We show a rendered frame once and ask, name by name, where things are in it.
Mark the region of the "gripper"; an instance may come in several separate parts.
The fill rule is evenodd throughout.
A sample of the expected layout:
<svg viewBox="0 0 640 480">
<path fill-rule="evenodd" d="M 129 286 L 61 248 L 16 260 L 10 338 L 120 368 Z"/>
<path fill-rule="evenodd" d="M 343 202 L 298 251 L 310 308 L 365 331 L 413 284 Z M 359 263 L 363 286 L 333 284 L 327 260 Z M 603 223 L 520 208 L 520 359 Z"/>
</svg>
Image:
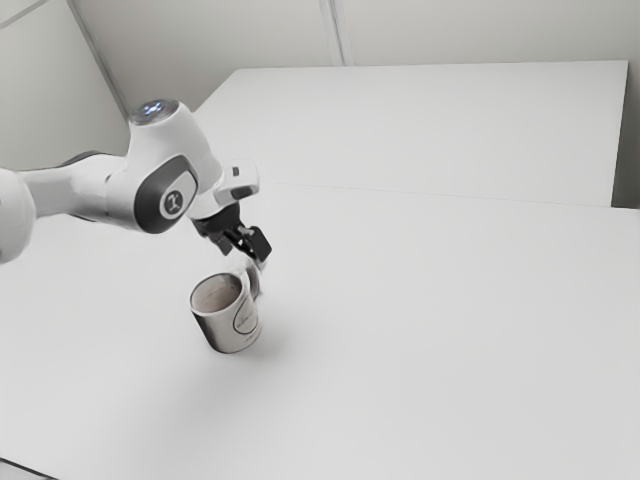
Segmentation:
<svg viewBox="0 0 640 480">
<path fill-rule="evenodd" d="M 215 244 L 224 256 L 239 248 L 256 263 L 264 263 L 273 249 L 263 231 L 257 226 L 245 227 L 240 219 L 240 204 L 233 203 L 216 214 L 194 219 L 199 235 Z"/>
</svg>

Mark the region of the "white mug with oval print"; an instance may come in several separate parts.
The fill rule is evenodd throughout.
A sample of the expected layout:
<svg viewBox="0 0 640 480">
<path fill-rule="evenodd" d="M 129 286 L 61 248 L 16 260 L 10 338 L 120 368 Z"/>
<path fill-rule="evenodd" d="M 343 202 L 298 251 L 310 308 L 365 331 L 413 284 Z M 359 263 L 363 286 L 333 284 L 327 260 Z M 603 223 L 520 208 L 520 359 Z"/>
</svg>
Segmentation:
<svg viewBox="0 0 640 480">
<path fill-rule="evenodd" d="M 215 351 L 237 353 L 259 338 L 262 331 L 256 305 L 259 290 L 259 277 L 252 267 L 211 275 L 194 287 L 190 309 Z"/>
</svg>

